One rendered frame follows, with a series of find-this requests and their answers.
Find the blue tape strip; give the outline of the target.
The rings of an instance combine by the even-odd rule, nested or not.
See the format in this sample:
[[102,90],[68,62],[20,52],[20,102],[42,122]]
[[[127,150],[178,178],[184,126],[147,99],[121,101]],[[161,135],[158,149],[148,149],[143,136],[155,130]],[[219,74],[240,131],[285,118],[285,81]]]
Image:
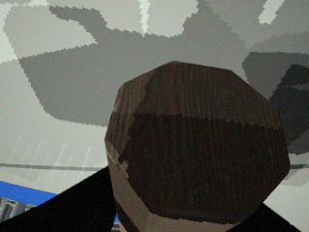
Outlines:
[[26,202],[28,205],[38,206],[53,198],[55,193],[45,190],[29,189],[25,186],[11,185],[0,181],[0,197],[9,198],[12,201]]

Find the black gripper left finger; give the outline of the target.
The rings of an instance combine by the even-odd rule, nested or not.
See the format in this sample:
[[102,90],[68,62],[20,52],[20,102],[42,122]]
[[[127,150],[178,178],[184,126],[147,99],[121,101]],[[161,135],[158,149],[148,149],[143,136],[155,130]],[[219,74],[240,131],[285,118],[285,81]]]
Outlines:
[[0,232],[111,232],[116,217],[109,165],[19,216]]

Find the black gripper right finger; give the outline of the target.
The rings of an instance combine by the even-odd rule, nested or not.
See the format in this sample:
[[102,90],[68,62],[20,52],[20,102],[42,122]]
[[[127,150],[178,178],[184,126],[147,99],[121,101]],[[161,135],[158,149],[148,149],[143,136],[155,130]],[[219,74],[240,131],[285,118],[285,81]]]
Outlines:
[[291,225],[274,210],[267,207],[267,204],[260,205],[247,220],[236,227],[228,229],[225,232],[301,232],[300,229]]

